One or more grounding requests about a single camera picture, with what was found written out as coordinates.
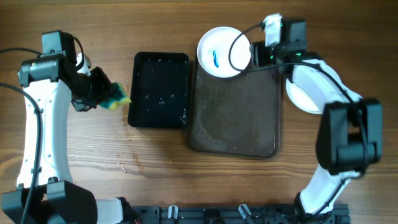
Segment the green yellow sponge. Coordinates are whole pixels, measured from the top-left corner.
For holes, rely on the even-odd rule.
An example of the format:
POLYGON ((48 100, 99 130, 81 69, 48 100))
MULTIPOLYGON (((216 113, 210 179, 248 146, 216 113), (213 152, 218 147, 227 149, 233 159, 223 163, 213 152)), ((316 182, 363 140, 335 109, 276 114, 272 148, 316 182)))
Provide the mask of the green yellow sponge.
POLYGON ((121 83, 112 83, 110 96, 100 103, 100 107, 107 110, 116 110, 120 106, 128 105, 131 102, 121 83))

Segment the pale green plate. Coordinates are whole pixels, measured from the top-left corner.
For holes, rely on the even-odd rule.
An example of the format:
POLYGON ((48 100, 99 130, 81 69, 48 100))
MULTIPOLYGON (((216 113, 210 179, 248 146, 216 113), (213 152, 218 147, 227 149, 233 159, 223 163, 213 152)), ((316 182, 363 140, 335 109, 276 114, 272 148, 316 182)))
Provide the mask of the pale green plate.
POLYGON ((285 90, 290 101, 300 110, 310 114, 321 114, 316 104, 310 97, 294 83, 286 79, 285 90))

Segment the pink plate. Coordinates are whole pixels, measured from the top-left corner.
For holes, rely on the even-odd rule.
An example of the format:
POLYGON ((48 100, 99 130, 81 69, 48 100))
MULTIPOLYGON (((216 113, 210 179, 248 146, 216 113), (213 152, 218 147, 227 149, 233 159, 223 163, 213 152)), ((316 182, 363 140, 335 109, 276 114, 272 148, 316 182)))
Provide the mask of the pink plate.
POLYGON ((197 57, 201 67, 210 75, 218 78, 230 78, 241 73, 251 61, 250 43, 233 27, 215 27, 209 30, 199 41, 197 57))

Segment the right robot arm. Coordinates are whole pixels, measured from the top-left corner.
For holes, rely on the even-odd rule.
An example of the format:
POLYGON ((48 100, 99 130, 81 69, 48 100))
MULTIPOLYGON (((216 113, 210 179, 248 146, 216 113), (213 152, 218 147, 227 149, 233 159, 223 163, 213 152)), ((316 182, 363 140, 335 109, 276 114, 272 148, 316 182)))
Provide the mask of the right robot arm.
POLYGON ((382 105, 347 88, 315 52, 288 51, 282 44, 253 44, 254 64, 278 69, 322 112, 315 152, 318 167, 297 195, 306 219, 330 213, 344 188, 382 156, 382 105))

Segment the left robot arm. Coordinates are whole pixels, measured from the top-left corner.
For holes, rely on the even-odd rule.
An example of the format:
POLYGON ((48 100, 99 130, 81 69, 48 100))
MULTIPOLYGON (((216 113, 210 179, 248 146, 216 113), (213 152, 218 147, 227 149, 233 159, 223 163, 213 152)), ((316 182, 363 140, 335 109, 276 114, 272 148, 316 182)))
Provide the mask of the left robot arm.
POLYGON ((129 103, 122 84, 111 82, 83 54, 43 54, 22 63, 25 148, 17 188, 2 195, 3 212, 15 223, 138 223, 123 197, 97 199, 73 183, 67 158, 67 117, 73 106, 115 110, 129 103))

